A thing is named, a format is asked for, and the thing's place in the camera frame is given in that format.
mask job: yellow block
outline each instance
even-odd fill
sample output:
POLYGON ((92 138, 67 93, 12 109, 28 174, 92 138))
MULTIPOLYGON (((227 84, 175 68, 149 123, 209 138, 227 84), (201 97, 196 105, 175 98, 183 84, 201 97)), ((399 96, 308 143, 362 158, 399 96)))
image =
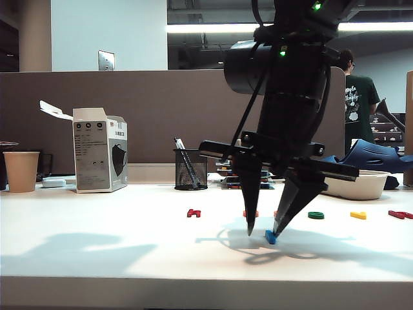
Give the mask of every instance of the yellow block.
POLYGON ((366 212, 350 212, 350 216, 353 218, 359 218, 360 220, 366 220, 367 219, 367 213, 366 212))

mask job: small white container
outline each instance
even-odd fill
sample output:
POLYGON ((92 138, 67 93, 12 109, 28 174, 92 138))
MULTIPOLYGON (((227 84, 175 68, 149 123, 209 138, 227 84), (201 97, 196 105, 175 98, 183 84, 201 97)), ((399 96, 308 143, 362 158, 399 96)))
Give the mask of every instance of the small white container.
POLYGON ((389 175, 385 171, 360 170, 354 182, 325 178, 328 189, 322 193, 350 200, 378 199, 389 175))

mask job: cardboard box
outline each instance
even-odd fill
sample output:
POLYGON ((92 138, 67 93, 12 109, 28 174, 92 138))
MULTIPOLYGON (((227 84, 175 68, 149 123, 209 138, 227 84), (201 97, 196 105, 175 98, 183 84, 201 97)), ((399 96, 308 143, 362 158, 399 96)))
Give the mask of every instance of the cardboard box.
POLYGON ((127 185, 127 124, 103 108, 74 108, 73 117, 40 101, 43 112, 72 120, 76 191, 112 192, 127 185))

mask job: person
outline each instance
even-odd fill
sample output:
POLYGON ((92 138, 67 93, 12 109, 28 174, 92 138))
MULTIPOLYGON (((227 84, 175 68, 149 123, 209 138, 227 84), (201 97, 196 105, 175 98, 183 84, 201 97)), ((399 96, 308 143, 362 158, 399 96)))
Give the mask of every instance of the person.
POLYGON ((376 105, 380 99, 370 77, 352 74, 356 64, 351 50, 340 52, 336 66, 346 75, 344 151, 347 154, 352 139, 363 139, 374 143, 369 117, 376 112, 376 105))

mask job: green ring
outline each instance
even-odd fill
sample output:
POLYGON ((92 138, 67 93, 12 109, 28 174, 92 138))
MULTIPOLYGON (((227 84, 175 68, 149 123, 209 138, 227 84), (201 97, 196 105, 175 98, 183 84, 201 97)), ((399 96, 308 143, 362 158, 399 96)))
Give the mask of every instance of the green ring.
POLYGON ((322 220, 324 218, 324 213, 322 213, 322 212, 309 212, 308 217, 313 218, 315 220, 322 220))

